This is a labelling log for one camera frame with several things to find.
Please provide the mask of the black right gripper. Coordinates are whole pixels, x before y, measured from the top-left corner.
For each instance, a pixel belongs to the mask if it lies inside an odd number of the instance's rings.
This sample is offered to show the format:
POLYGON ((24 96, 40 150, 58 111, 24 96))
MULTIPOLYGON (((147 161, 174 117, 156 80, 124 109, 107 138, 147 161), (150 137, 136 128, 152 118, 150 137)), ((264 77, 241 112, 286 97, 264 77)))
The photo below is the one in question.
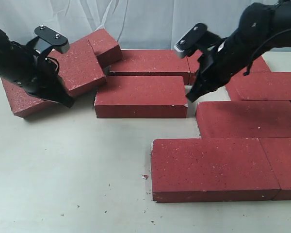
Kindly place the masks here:
POLYGON ((202 55, 195 83, 186 94, 189 101, 216 91, 246 67, 259 44, 242 39, 238 32, 221 40, 207 55, 202 55))

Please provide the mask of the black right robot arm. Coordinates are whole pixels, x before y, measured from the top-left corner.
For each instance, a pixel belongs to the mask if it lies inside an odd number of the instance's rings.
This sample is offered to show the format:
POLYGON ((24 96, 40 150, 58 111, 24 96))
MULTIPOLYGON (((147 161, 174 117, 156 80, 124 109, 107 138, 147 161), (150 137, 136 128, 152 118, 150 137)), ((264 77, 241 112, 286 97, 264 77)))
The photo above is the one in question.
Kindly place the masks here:
POLYGON ((253 3, 242 13, 237 29, 221 38, 195 24, 186 34, 189 51, 201 50, 195 82, 186 97, 199 97, 225 86, 245 69, 250 73, 253 62, 273 48, 291 47, 291 1, 275 5, 253 3))

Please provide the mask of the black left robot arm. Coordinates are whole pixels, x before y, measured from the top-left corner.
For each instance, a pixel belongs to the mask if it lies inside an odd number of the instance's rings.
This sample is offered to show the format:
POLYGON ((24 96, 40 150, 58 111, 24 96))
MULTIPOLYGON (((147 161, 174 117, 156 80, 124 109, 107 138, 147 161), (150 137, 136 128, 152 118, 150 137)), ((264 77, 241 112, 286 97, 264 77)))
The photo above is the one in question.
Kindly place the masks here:
POLYGON ((40 25, 36 37, 22 45, 11 41, 0 29, 0 78, 22 88, 29 96, 72 107, 71 97, 59 76, 60 64, 49 56, 52 50, 67 53, 68 39, 57 31, 40 25))

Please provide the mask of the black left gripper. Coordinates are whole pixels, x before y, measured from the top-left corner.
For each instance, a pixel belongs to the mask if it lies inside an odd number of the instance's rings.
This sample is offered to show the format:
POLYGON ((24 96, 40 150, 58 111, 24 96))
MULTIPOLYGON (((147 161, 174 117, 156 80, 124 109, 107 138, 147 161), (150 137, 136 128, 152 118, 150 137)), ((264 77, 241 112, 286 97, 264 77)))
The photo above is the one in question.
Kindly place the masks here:
POLYGON ((0 45, 0 78, 23 88, 31 96, 71 108, 71 97, 58 77, 58 62, 16 42, 0 45))

